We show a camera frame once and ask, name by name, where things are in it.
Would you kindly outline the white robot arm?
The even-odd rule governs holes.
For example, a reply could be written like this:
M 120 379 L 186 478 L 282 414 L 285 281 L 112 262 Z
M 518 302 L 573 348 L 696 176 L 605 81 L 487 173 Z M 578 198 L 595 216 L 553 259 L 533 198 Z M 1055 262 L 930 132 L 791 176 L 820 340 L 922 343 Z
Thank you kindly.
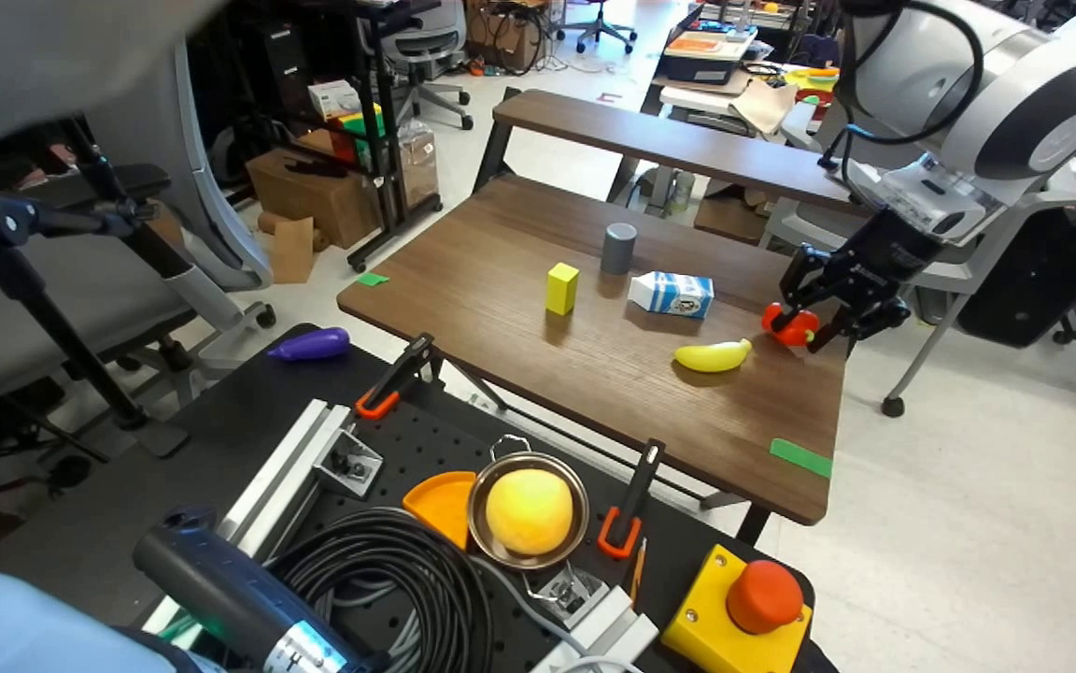
M 899 327 L 899 287 L 1076 156 L 1076 16 L 1038 31 L 980 0 L 840 0 L 849 112 L 821 153 L 869 205 L 836 251 L 805 243 L 761 332 L 821 352 Z

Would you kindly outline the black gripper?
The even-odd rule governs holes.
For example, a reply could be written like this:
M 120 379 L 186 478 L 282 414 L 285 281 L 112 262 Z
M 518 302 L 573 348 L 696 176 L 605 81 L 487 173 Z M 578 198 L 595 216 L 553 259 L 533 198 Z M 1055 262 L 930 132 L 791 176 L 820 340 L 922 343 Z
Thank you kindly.
M 772 328 L 790 328 L 807 306 L 836 301 L 836 314 L 815 328 L 807 352 L 828 340 L 866 340 L 899 327 L 911 306 L 899 287 L 919 277 L 938 256 L 938 238 L 911 227 L 892 210 L 879 210 L 836 251 L 801 248 L 782 277 Z

